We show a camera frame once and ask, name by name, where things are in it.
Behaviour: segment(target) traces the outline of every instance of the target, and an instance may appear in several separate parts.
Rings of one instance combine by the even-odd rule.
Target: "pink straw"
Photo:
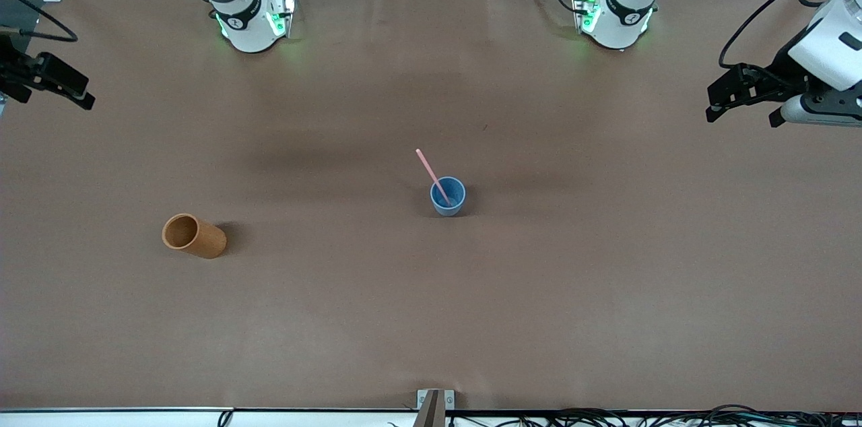
[[[434,172],[431,171],[431,165],[429,165],[428,160],[425,159],[422,151],[416,149],[416,154],[419,155],[419,159],[422,160],[422,164],[425,165],[425,169],[428,171],[428,174],[431,175],[431,179],[434,179],[434,184],[437,185],[437,189],[440,190],[440,194],[443,195],[443,199],[446,200],[446,205],[452,206],[452,202],[449,201],[449,197],[446,196],[446,191],[443,191],[443,187],[440,186],[440,181],[437,179],[437,176],[435,176]]]

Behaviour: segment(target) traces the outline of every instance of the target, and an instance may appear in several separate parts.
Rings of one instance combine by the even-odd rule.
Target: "cup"
[[[228,246],[228,237],[216,225],[188,213],[174,215],[162,228],[162,242],[169,249],[215,259]]]
[[[443,191],[446,191],[446,196],[449,197],[449,202],[452,204],[446,204],[443,194],[440,194],[437,185],[433,183],[431,184],[431,203],[434,204],[434,208],[440,215],[453,216],[461,209],[464,199],[467,197],[464,184],[452,176],[443,176],[440,178],[440,186],[443,187]]]

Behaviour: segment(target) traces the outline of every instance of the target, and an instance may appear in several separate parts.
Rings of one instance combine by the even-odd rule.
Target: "blue cup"
[[[443,191],[446,191],[446,196],[449,197],[452,206],[446,204],[446,199],[444,199],[443,194],[440,194],[440,190],[434,183],[431,184],[431,203],[434,204],[434,208],[440,215],[453,216],[461,210],[464,199],[467,197],[464,184],[452,176],[443,176],[440,178],[440,186],[443,187]]]

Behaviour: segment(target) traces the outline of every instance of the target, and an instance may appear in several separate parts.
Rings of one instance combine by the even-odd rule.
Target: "green led light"
[[[267,13],[268,21],[270,22],[270,26],[272,27],[272,33],[276,36],[281,36],[284,34],[284,23],[282,22],[282,17],[279,15],[271,15]]]
[[[228,31],[226,29],[224,29],[224,23],[222,23],[222,19],[218,15],[218,13],[215,15],[215,20],[218,22],[219,28],[222,29],[222,36],[225,38],[228,38]]]
[[[582,27],[585,32],[592,33],[592,30],[595,29],[595,22],[598,21],[599,16],[601,16],[601,12],[598,10],[598,5],[593,6],[590,13],[584,16],[584,24]]]
[[[640,27],[640,33],[643,33],[644,31],[646,31],[646,30],[647,30],[647,27],[646,27],[646,26],[647,26],[647,24],[649,24],[649,17],[653,15],[653,10],[652,10],[652,9],[650,9],[649,11],[647,11],[647,13],[646,13],[646,14],[647,14],[647,15],[646,15],[646,16],[644,16],[644,24],[643,24],[643,26],[642,26],[642,27]]]

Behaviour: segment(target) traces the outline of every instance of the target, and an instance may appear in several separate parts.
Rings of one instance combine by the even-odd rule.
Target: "tipped over cup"
[[[215,259],[228,246],[228,237],[216,225],[208,224],[197,216],[180,213],[164,224],[162,242],[172,250]]]

